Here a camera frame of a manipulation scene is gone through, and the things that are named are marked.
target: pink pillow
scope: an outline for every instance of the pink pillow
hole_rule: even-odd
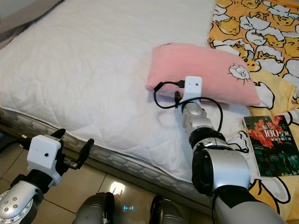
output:
[[[147,90],[152,91],[160,82],[185,80],[186,76],[202,77],[203,97],[227,104],[260,104],[249,69],[239,56],[188,43],[165,44],[153,49]],[[175,91],[184,93],[183,88],[167,84],[157,94],[174,97]]]

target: cartoon sheep embroidery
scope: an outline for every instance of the cartoon sheep embroidery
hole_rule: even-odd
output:
[[[239,79],[243,80],[243,85],[245,85],[245,80],[248,82],[248,79],[250,79],[249,72],[243,66],[236,63],[234,63],[233,66],[229,67],[229,74],[237,78],[237,81]]]

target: tile floor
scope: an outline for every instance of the tile floor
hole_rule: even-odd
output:
[[[0,154],[0,193],[9,188],[18,174],[27,174],[27,151],[18,145]],[[123,189],[117,194],[117,186]],[[118,177],[84,165],[80,170],[69,170],[62,182],[45,194],[33,224],[71,224],[75,213],[89,196],[98,191],[114,191],[115,224],[147,224],[154,193],[137,187]],[[123,206],[133,205],[134,212],[122,212]],[[207,215],[176,203],[187,224],[211,224]]]

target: book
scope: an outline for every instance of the book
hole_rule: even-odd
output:
[[[283,115],[244,117],[260,176],[299,175],[299,151]]]

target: cartoon duck pattern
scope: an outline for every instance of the cartoon duck pattern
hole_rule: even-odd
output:
[[[292,0],[218,0],[208,41],[243,58],[261,100],[252,115],[285,115],[299,148],[298,9]],[[285,220],[299,219],[299,177],[260,177],[246,133],[239,135],[232,142],[249,162],[250,192]]]

